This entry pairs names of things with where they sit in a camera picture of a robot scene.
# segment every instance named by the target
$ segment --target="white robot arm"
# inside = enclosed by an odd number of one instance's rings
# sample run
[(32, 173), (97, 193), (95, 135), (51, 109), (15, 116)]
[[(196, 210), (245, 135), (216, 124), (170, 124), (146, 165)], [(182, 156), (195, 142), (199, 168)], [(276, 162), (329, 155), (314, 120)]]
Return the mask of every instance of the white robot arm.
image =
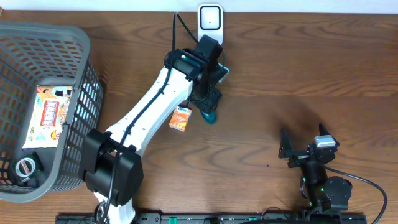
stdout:
[[(167, 72), (168, 69), (166, 67), (162, 68), (155, 83), (144, 97), (142, 97), (142, 99), (135, 105), (135, 107), (133, 107), (133, 109), (120, 121), (106, 130), (112, 133), (111, 138), (114, 141), (120, 142), (126, 127), (161, 88), (165, 82)], [(127, 136), (124, 142), (124, 147), (127, 148), (130, 145), (135, 146), (136, 154), (142, 157), (150, 139), (158, 130), (160, 125), (176, 106), (188, 99), (191, 91), (192, 81), (186, 79), (186, 74), (173, 68), (170, 73), (167, 86), (163, 91), (164, 94), (159, 95), (146, 112), (137, 120), (134, 127), (131, 129), (131, 133)], [(94, 195), (100, 202), (106, 202), (107, 200), (107, 198), (99, 192), (95, 192)], [(125, 205), (118, 205), (117, 207), (111, 205), (108, 217), (111, 224), (125, 224), (131, 223), (135, 214), (136, 213), (130, 200)]]
[[(193, 50), (177, 49), (170, 52), (165, 58), (165, 67), (161, 69), (153, 86), (125, 117), (105, 133), (92, 129), (86, 135), (78, 175), (102, 204), (109, 199), (106, 195), (110, 190), (112, 168), (115, 163), (118, 164), (110, 195), (110, 224), (131, 223), (134, 218), (131, 197), (143, 179), (141, 157), (150, 139), (176, 106), (189, 100), (205, 114), (210, 114), (217, 108), (222, 94), (215, 85), (224, 80), (229, 72), (217, 62), (221, 52), (221, 45), (206, 35)], [(162, 91), (162, 94), (137, 118), (121, 146), (126, 127), (131, 125), (158, 91)], [(120, 154), (119, 159), (110, 154), (117, 149), (122, 149), (117, 152)]]

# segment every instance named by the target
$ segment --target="gray plastic basket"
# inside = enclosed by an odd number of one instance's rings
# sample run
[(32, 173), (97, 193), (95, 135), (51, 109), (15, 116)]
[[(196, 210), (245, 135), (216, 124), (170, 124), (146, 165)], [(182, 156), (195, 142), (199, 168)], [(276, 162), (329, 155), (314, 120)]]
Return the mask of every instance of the gray plastic basket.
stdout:
[[(0, 22), (0, 200), (30, 202), (81, 184), (83, 138), (97, 126), (103, 102), (89, 52), (89, 38), (76, 27)], [(57, 148), (22, 150), (36, 85), (72, 85), (70, 106)], [(9, 169), (33, 151), (44, 173), (17, 185)]]

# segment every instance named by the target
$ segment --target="wooden table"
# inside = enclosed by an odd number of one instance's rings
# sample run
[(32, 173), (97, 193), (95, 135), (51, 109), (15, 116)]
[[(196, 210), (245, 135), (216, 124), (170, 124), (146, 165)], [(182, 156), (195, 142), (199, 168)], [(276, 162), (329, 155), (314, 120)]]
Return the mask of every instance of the wooden table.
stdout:
[[(196, 32), (195, 13), (182, 13)], [(300, 169), (277, 158), (280, 129), (297, 149), (322, 122), (341, 146), (330, 167), (378, 183), (389, 196), (381, 223), (398, 219), (398, 16), (225, 14), (223, 47), (229, 78), (218, 123), (197, 109), (185, 133), (165, 123), (143, 158), (136, 207), (165, 213), (262, 212), (308, 202)], [(169, 12), (5, 11), (2, 20), (81, 27), (91, 61), (106, 84), (99, 129), (124, 116), (153, 84), (171, 49)], [(177, 26), (177, 47), (194, 47)], [(349, 210), (369, 223), (382, 195), (352, 180)], [(53, 223), (59, 213), (90, 213), (97, 201), (81, 186), (33, 203), (0, 202), (2, 223)]]

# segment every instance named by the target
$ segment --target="black cable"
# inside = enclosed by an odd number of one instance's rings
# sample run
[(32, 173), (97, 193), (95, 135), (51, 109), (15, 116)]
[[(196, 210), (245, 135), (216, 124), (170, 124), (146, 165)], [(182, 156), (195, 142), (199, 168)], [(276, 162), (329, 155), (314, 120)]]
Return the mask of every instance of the black cable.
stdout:
[(185, 30), (188, 32), (188, 34), (192, 37), (193, 41), (195, 41), (196, 43), (199, 43), (198, 39), (192, 34), (190, 29), (187, 27), (187, 25), (185, 25), (184, 20), (181, 18), (179, 13), (177, 13), (177, 17), (180, 20), (181, 24), (184, 26)]
[(270, 210), (270, 209), (273, 209), (273, 208), (278, 209), (280, 212), (282, 212), (282, 214), (284, 215), (284, 217), (285, 217), (286, 219), (289, 219), (289, 218), (287, 217), (287, 215), (284, 213), (284, 211), (282, 211), (282, 209), (280, 209), (279, 207), (276, 207), (276, 206), (272, 206), (272, 207), (269, 207), (269, 208), (265, 209), (265, 210), (263, 211), (263, 213), (261, 214), (261, 219), (263, 220), (263, 219), (264, 219), (264, 216), (265, 216), (266, 213), (267, 213), (267, 211)]
[(380, 192), (383, 194), (383, 198), (384, 198), (383, 207), (381, 208), (379, 214), (377, 215), (376, 219), (374, 219), (374, 221), (372, 222), (372, 224), (376, 224), (376, 223), (380, 220), (380, 218), (383, 216), (384, 211), (386, 211), (386, 208), (387, 208), (387, 194), (386, 194), (386, 192), (385, 192), (380, 186), (378, 186), (378, 185), (375, 184), (374, 182), (371, 182), (370, 180), (366, 180), (366, 179), (364, 179), (364, 178), (362, 178), (362, 177), (358, 177), (358, 176), (353, 175), (353, 174), (348, 174), (348, 173), (345, 173), (345, 172), (342, 172), (342, 171), (339, 171), (339, 170), (332, 169), (332, 168), (330, 168), (330, 167), (325, 166), (325, 165), (322, 164), (322, 163), (319, 163), (319, 164), (320, 164), (323, 168), (327, 169), (328, 171), (332, 171), (332, 172), (335, 172), (336, 174), (341, 174), (341, 175), (345, 175), (345, 176), (347, 176), (347, 177), (354, 178), (354, 179), (356, 179), (356, 180), (360, 180), (360, 181), (365, 182), (365, 183), (367, 183), (367, 184), (370, 184), (370, 185), (372, 185), (373, 187), (375, 187), (375, 188), (377, 188), (378, 190), (380, 190)]
[(164, 89), (167, 86), (167, 83), (169, 82), (169, 78), (170, 78), (170, 73), (172, 70), (172, 66), (174, 63), (174, 50), (175, 50), (175, 16), (176, 16), (176, 12), (173, 14), (173, 38), (172, 38), (172, 51), (171, 51), (171, 57), (170, 57), (170, 63), (169, 63), (169, 70), (167, 71), (167, 76), (166, 79), (162, 85), (162, 87), (158, 90), (158, 92), (156, 93), (156, 95), (145, 105), (145, 107), (143, 107), (143, 109), (141, 109), (141, 111), (137, 114), (137, 116), (133, 119), (133, 121), (131, 121), (130, 125), (127, 126), (122, 139), (120, 140), (119, 143), (119, 147), (116, 150), (116, 155), (115, 155), (115, 160), (114, 160), (114, 164), (113, 164), (113, 168), (112, 168), (112, 176), (111, 176), (111, 183), (109, 185), (109, 195), (108, 195), (108, 200), (106, 201), (106, 205), (104, 208), (104, 213), (101, 216), (101, 219), (97, 222), (97, 217), (95, 217), (95, 221), (97, 223), (103, 223), (105, 221), (105, 218), (108, 216), (108, 212), (109, 212), (109, 207), (111, 205), (111, 199), (112, 199), (112, 193), (113, 193), (113, 185), (114, 185), (114, 180), (116, 177), (116, 171), (118, 169), (118, 161), (120, 158), (120, 154), (122, 153), (122, 149), (123, 149), (123, 144), (124, 141), (127, 138), (127, 135), (130, 133), (131, 128), (134, 127), (135, 123), (137, 122), (137, 120), (142, 116), (142, 114), (144, 114), (144, 112), (149, 108), (149, 106), (157, 99), (157, 97), (160, 94), (163, 94)]

